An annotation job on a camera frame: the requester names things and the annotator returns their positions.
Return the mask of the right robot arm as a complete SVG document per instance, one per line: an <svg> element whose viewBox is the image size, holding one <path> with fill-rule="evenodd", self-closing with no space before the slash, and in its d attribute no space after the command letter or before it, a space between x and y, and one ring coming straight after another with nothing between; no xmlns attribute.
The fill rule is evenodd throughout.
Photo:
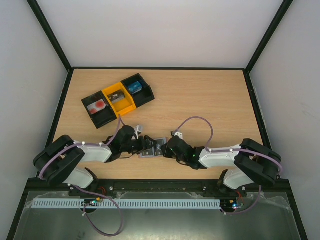
<svg viewBox="0 0 320 240"><path fill-rule="evenodd" d="M272 187L283 171L281 156L250 138L230 147L206 148L192 147L174 136L161 146L161 151L165 158L193 170L231 167L221 173L217 182L217 190L224 196L250 184Z"/></svg>

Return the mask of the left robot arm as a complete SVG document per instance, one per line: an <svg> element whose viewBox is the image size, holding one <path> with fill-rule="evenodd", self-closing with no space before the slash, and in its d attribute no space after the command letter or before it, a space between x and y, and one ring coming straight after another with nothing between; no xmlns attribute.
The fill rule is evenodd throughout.
<svg viewBox="0 0 320 240"><path fill-rule="evenodd" d="M114 135L100 143L75 141L63 135L39 153L33 165L39 172L38 177L51 187L67 184L87 189L98 178L90 169L79 167L80 163L111 163L123 153L138 155L156 144L148 135L141 136L138 127L129 125L118 127Z"/></svg>

